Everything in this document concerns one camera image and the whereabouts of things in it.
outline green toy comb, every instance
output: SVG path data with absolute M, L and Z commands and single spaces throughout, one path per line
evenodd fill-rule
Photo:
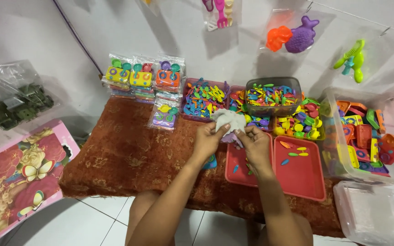
M 345 63 L 345 61 L 348 60 L 351 56 L 357 56 L 357 55 L 361 52 L 361 50 L 363 49 L 363 47 L 364 47 L 364 39 L 358 39 L 358 40 L 355 42 L 355 44 L 354 44 L 354 46 L 352 47 L 352 49 L 349 50 L 348 52 L 346 52 L 346 53 L 343 55 L 343 57 L 340 58 L 340 59 L 335 63 L 334 69 L 338 69 L 339 67 L 341 67 L 341 66 Z
M 363 81 L 363 72 L 361 71 L 361 66 L 364 63 L 364 55 L 362 52 L 358 53 L 358 55 L 354 57 L 353 63 L 354 65 L 352 66 L 352 69 L 354 70 L 355 82 L 361 83 L 361 81 Z

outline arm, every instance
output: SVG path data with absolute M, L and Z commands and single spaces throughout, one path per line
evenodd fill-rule
M 270 245 L 309 246 L 300 225 L 294 219 L 281 185 L 276 179 L 269 159 L 270 138 L 256 126 L 235 131 L 246 148 L 250 168 L 258 180 Z
M 215 122 L 212 122 L 197 129 L 191 158 L 142 217 L 128 246 L 168 245 L 171 242 L 197 175 L 209 157 L 215 153 L 218 143 L 229 127 L 228 124 L 222 126 L 215 133 Z

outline brown patterned fabric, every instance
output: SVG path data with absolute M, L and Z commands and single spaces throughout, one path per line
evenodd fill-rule
M 191 156 L 195 131 L 202 123 L 179 118 L 174 133 L 147 128 L 152 107 L 111 98 L 80 154 L 63 170 L 63 194 L 127 197 L 144 190 L 164 191 Z M 217 167 L 200 173 L 187 208 L 263 222 L 258 189 L 226 181 L 226 150 L 227 145 L 220 144 Z M 314 234 L 344 237 L 332 192 L 338 182 L 325 179 L 324 202 L 286 195 L 293 212 L 308 219 Z

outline plastic lid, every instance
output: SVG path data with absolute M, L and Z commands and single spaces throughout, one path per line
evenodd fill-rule
M 344 235 L 364 245 L 394 245 L 394 186 L 355 181 L 334 186 Z

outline white tile floor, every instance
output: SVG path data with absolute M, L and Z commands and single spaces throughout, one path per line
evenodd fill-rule
M 0 246 L 124 246 L 134 197 L 65 198 L 39 211 L 8 235 Z M 185 209 L 176 232 L 177 246 L 246 246 L 243 219 L 219 212 Z M 314 235 L 315 246 L 355 246 L 348 240 Z

